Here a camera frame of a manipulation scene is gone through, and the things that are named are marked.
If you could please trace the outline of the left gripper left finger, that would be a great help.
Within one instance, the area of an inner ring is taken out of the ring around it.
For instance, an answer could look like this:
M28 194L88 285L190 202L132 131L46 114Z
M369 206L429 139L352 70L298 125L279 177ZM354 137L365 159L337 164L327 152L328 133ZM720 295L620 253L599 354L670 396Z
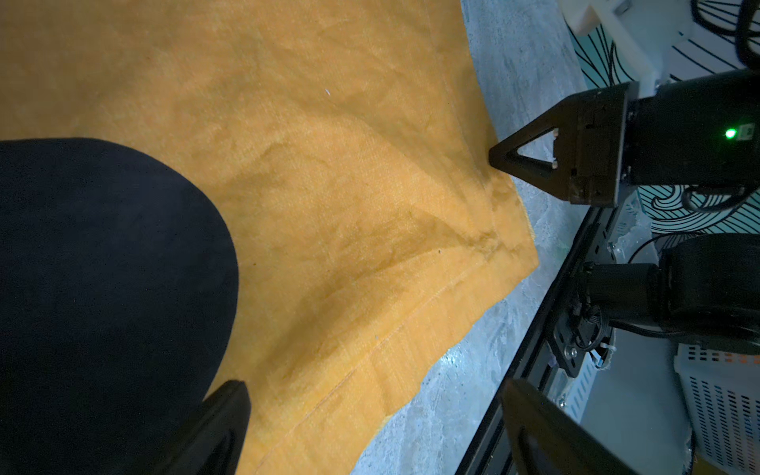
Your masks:
M209 396L172 437L152 474L235 474L249 426L245 382L230 380Z

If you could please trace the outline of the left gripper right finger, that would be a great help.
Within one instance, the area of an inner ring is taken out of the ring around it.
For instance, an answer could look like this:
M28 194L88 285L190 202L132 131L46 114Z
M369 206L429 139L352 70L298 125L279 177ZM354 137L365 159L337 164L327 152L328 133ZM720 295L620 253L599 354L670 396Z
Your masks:
M633 473L530 382L508 380L501 400L518 473Z

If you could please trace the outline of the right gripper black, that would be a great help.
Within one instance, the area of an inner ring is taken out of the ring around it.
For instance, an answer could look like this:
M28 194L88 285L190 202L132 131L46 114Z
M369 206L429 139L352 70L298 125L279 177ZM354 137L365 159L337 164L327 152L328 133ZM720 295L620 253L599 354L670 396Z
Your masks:
M560 197L617 205L639 186L683 185L737 201L759 187L759 75L737 70L661 87L648 98L634 83L569 96L560 112ZM551 133L546 111L490 148L496 170L554 190L553 162L520 153Z

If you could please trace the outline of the yellow pillowcase with print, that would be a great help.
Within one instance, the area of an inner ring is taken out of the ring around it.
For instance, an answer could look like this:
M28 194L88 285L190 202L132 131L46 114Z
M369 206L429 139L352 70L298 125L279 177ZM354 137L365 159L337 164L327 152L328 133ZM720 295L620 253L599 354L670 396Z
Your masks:
M538 266L456 1L5 1L1 455L346 474Z

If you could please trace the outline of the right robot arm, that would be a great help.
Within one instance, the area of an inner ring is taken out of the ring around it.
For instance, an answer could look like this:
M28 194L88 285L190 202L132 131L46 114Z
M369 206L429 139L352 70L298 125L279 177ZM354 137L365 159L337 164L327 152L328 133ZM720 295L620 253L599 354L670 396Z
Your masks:
M615 208L642 186L680 185L682 206L734 210L759 188L759 75L742 69L662 86L571 95L498 142L490 166L560 200ZM690 236L658 264L593 265L570 315L722 352L759 350L759 239Z

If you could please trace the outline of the black base frame rail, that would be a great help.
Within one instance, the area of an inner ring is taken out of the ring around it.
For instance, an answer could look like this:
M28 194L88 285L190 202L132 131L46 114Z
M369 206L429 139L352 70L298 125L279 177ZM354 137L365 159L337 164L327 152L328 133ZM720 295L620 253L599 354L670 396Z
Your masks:
M456 472L458 474L514 474L512 449L504 422L506 410L502 394L512 379L526 379L544 390L556 374L552 361L556 353L549 338L556 326L560 301L569 295L572 274L587 260L596 260L597 249L605 247L610 229L615 227L617 209L591 208L587 212L573 245L551 283L526 336L492 399Z

